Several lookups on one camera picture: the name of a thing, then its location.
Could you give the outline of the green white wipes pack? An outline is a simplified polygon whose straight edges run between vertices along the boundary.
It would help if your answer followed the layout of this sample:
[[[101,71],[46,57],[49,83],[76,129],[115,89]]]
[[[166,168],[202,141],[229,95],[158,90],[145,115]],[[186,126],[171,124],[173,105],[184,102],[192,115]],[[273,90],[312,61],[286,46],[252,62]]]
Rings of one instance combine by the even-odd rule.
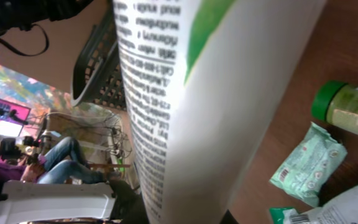
[[[292,207],[269,212],[274,224],[358,224],[358,185],[304,213]]]

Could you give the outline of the green lid spice jar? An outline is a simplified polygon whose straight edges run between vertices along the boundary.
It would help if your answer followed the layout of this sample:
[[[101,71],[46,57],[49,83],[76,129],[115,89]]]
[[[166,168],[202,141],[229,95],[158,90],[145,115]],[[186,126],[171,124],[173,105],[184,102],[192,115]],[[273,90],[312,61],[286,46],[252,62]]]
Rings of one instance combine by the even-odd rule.
[[[311,114],[316,119],[358,135],[358,86],[328,81],[315,95]]]

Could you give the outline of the white tube carton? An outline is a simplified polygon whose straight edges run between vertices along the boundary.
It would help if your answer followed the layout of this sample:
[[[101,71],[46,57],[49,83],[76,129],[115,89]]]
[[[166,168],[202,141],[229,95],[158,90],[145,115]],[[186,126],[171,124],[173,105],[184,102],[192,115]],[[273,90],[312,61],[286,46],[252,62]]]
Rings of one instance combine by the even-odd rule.
[[[324,1],[114,1],[150,223],[219,223]]]

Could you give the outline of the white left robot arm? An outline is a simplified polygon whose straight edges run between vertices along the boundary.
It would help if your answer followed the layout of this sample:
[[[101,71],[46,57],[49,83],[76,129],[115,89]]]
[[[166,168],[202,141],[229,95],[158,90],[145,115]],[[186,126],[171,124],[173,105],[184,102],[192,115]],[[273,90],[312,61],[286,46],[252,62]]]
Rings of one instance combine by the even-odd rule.
[[[31,30],[38,21],[60,21],[78,15],[89,1],[0,1],[0,44],[24,55],[2,39],[9,29]],[[0,223],[62,218],[108,218],[115,199],[107,184],[33,184],[0,178]]]

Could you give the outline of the mint green tissue pack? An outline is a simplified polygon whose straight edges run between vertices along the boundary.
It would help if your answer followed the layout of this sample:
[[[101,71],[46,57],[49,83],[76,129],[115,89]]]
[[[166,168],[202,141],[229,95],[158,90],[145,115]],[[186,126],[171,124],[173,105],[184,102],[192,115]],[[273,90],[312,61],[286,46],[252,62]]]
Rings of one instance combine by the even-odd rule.
[[[304,139],[270,178],[270,183],[311,207],[319,191],[347,156],[346,148],[322,127],[311,123]]]

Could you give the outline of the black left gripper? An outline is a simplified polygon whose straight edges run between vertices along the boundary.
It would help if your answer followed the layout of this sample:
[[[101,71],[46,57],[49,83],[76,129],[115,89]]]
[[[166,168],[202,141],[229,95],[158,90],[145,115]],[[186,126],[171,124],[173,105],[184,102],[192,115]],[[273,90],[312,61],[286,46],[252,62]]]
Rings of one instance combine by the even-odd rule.
[[[61,21],[78,15],[93,0],[0,0],[0,44],[14,50],[1,38],[9,29],[30,31],[42,20]]]

